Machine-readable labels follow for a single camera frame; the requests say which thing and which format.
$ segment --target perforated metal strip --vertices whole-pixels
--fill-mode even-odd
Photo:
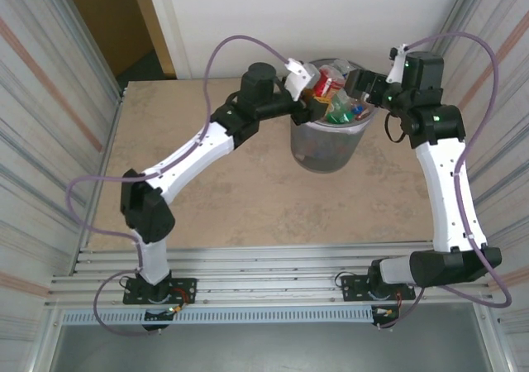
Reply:
[[[371,306],[291,308],[187,308],[173,321],[145,321],[145,310],[107,309],[100,313],[107,325],[237,324],[278,322],[373,322]],[[69,310],[63,325],[97,325],[92,310]]]

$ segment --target plastic bottle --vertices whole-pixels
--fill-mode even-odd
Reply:
[[[340,71],[329,64],[324,64],[320,68],[320,74],[321,77],[313,88],[314,95],[317,97],[332,98],[346,84]]]
[[[352,104],[353,108],[350,110],[351,113],[353,113],[355,116],[358,116],[364,111],[364,107],[362,105]]]
[[[346,78],[349,72],[354,69],[354,67],[346,60],[335,60],[331,65],[337,68],[344,78]]]
[[[351,111],[352,101],[342,88],[331,100],[331,105],[327,110],[326,120],[331,124],[346,124],[355,119],[355,114]]]

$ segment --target corrugated metal wall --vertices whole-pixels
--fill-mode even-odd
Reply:
[[[17,371],[78,249],[64,190],[99,172],[119,94],[65,0],[0,0],[0,51],[0,370]],[[80,213],[92,196],[76,189]]]
[[[503,250],[498,268],[514,304],[498,311],[519,370],[529,370],[529,0],[477,0],[460,30],[483,37],[500,61],[494,115],[468,161],[469,181],[488,241]],[[462,109],[472,135],[492,88],[487,54],[466,40],[445,55],[445,103]],[[502,294],[497,291],[498,299]]]

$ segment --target cable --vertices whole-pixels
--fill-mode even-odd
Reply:
[[[488,262],[488,260],[483,255],[483,252],[481,252],[480,248],[476,244],[476,241],[474,240],[474,234],[472,233],[472,230],[470,229],[469,219],[466,216],[465,211],[465,205],[463,204],[463,195],[461,193],[461,185],[460,185],[460,171],[461,167],[466,161],[467,156],[470,153],[470,150],[474,146],[475,142],[477,141],[478,137],[481,135],[481,132],[483,131],[485,125],[487,124],[489,118],[491,117],[493,113],[493,107],[494,103],[496,102],[496,96],[498,95],[498,83],[499,83],[499,64],[498,59],[496,58],[496,55],[494,54],[494,51],[492,48],[490,48],[490,45],[487,44],[483,39],[471,35],[470,33],[466,33],[464,31],[453,31],[449,33],[443,33],[437,36],[430,36],[426,37],[424,39],[421,39],[419,41],[416,41],[412,44],[410,44],[407,47],[407,50],[410,50],[412,48],[415,48],[419,45],[422,45],[424,43],[434,41],[437,39],[440,39],[442,37],[465,37],[467,39],[471,39],[472,41],[475,41],[476,43],[480,44],[486,51],[488,56],[490,57],[490,60],[492,62],[493,66],[493,91],[490,95],[490,100],[488,102],[487,110],[485,111],[484,117],[480,124],[478,125],[478,128],[474,135],[470,138],[469,143],[463,150],[463,153],[461,153],[459,159],[455,163],[455,169],[454,169],[454,188],[455,188],[455,198],[457,200],[457,207],[459,209],[460,215],[461,215],[461,221],[463,222],[463,228],[465,229],[465,233],[467,238],[469,239],[470,246],[474,250],[474,252],[477,254],[479,260],[481,263],[483,263],[483,266],[487,269],[487,271],[490,273],[494,281],[496,281],[496,284],[498,284],[498,287],[502,290],[503,294],[505,295],[505,302],[503,303],[493,303],[488,302],[486,300],[476,298],[474,296],[470,296],[466,293],[463,293],[457,289],[453,289],[447,286],[442,286],[443,289],[445,289],[448,292],[454,293],[464,299],[470,300],[472,302],[490,307],[490,308],[508,308],[512,304],[512,296],[509,293],[509,290],[507,288],[507,285],[503,282],[502,278],[499,276],[496,271],[494,271],[493,266]]]
[[[400,293],[400,291],[397,291],[395,293],[395,298],[397,299],[397,307],[398,307],[398,311],[399,311],[399,314],[400,314],[400,308],[403,306],[403,296]]]
[[[417,298],[415,299],[415,302],[413,302],[412,306],[410,306],[410,308],[408,310],[406,310],[406,312],[404,312],[403,314],[399,313],[399,315],[398,315],[398,317],[397,317],[397,319],[395,321],[387,322],[387,323],[385,323],[383,325],[378,325],[378,327],[379,328],[391,328],[397,322],[401,322],[404,318],[409,316],[413,312],[413,310],[415,310],[415,308],[417,307],[419,302],[421,302],[422,295],[424,295],[424,291],[425,291],[425,288],[421,288],[421,292],[419,292],[419,294],[417,295]]]
[[[338,285],[338,283],[336,282],[337,279],[339,279],[343,274],[348,274],[348,275],[356,275],[355,273],[351,273],[349,271],[341,271],[340,273],[338,273],[337,275],[335,275],[334,277],[334,284],[336,287],[338,288],[342,288],[341,285]]]
[[[391,133],[389,132],[389,118],[390,117],[391,117],[391,113],[388,113],[384,120],[384,130],[386,131],[386,135],[388,136],[390,141],[392,141],[393,143],[400,143],[404,141],[404,138],[406,137],[406,133],[403,131],[403,133],[400,134],[400,137],[397,140],[393,139],[391,137]]]
[[[274,84],[277,85],[282,95],[290,95],[290,92],[285,88],[283,81],[277,77],[274,78]]]
[[[96,320],[98,321],[99,325],[101,325],[101,327],[105,328],[107,331],[109,331],[111,333],[114,333],[116,335],[121,335],[121,336],[143,336],[145,334],[146,335],[150,334],[150,332],[139,333],[139,332],[124,332],[124,331],[115,330],[113,328],[110,328],[107,324],[105,324],[104,321],[100,318],[100,316],[98,314],[98,299],[99,299],[99,296],[101,295],[101,292],[102,292],[103,288],[105,287],[105,285],[107,285],[110,281],[112,281],[116,277],[119,277],[120,275],[129,274],[129,273],[137,274],[137,273],[141,272],[141,270],[143,269],[143,255],[141,254],[140,241],[135,236],[133,236],[132,234],[122,233],[120,231],[110,231],[110,230],[98,229],[98,228],[88,224],[88,222],[86,222],[84,219],[82,219],[76,213],[76,211],[74,210],[74,205],[72,204],[72,192],[73,192],[73,189],[74,189],[75,185],[77,185],[77,184],[79,184],[81,182],[87,182],[87,181],[100,181],[100,180],[103,180],[103,181],[118,182],[118,183],[143,182],[143,181],[146,181],[146,180],[149,180],[149,179],[153,179],[153,178],[155,178],[156,176],[158,176],[160,174],[163,174],[164,172],[166,172],[169,169],[173,168],[176,164],[178,164],[178,163],[182,162],[184,159],[186,159],[191,153],[193,153],[193,151],[199,146],[201,141],[203,141],[203,139],[205,138],[205,136],[207,134],[207,129],[209,128],[209,122],[211,120],[212,103],[211,103],[211,100],[209,98],[209,93],[207,91],[207,81],[209,80],[209,73],[211,71],[211,67],[212,67],[213,61],[215,60],[215,57],[217,56],[218,51],[225,44],[227,44],[227,43],[229,43],[230,41],[233,41],[233,40],[251,41],[251,42],[253,42],[253,43],[255,43],[257,45],[260,45],[261,47],[265,48],[272,55],[276,56],[279,60],[281,60],[284,64],[288,63],[288,60],[285,57],[283,57],[278,51],[274,50],[271,46],[267,45],[263,41],[255,39],[254,37],[245,36],[245,35],[235,35],[235,36],[227,37],[226,39],[224,39],[223,41],[221,41],[219,43],[219,45],[215,48],[215,50],[213,50],[213,52],[212,52],[212,54],[211,54],[211,56],[209,58],[209,61],[207,62],[206,70],[204,72],[203,94],[204,94],[204,99],[206,100],[206,121],[204,122],[203,130],[201,131],[200,135],[198,136],[198,142],[194,142],[193,145],[189,149],[187,149],[178,159],[176,159],[175,161],[173,161],[169,165],[165,166],[163,169],[160,170],[159,173],[156,172],[156,173],[149,174],[149,175],[146,175],[146,176],[141,176],[141,177],[138,177],[138,178],[122,178],[122,177],[115,177],[115,176],[83,175],[83,176],[79,176],[78,178],[73,179],[68,184],[68,186],[66,188],[66,194],[64,196],[65,202],[66,202],[66,207],[68,208],[69,214],[81,226],[81,228],[89,230],[89,231],[91,231],[93,233],[103,234],[103,235],[106,235],[106,236],[119,236],[119,237],[128,238],[128,239],[132,240],[132,242],[134,243],[134,245],[136,247],[136,253],[138,254],[138,267],[137,267],[137,269],[121,271],[119,273],[116,273],[116,274],[112,275],[108,279],[104,280],[101,283],[101,285],[99,286],[99,288],[96,291],[96,294],[95,294],[95,296],[93,298],[93,314],[94,314]]]
[[[181,288],[173,288],[171,289],[173,292],[180,293],[180,296],[182,297],[183,303],[189,303],[189,296],[186,294],[186,292]]]
[[[235,98],[237,98],[237,95],[239,95],[239,91],[235,91],[234,93],[231,93],[228,95],[228,98],[226,98],[226,101],[224,102],[226,105],[231,105]]]
[[[128,281],[128,280],[131,279],[131,278],[132,278],[132,277],[129,277],[128,275],[124,275],[123,277],[121,277],[121,278],[119,279],[119,282],[118,282],[118,283],[119,283],[119,286],[122,287],[123,289],[126,289],[126,284],[122,283],[122,280],[123,280],[123,279],[127,279],[127,281]]]

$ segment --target gray floor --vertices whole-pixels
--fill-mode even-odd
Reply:
[[[129,81],[165,80],[164,72],[154,50],[135,62],[130,68],[116,77],[121,89]]]
[[[54,372],[487,372],[472,306],[421,305],[394,331],[366,323],[171,326],[161,336],[65,327]]]

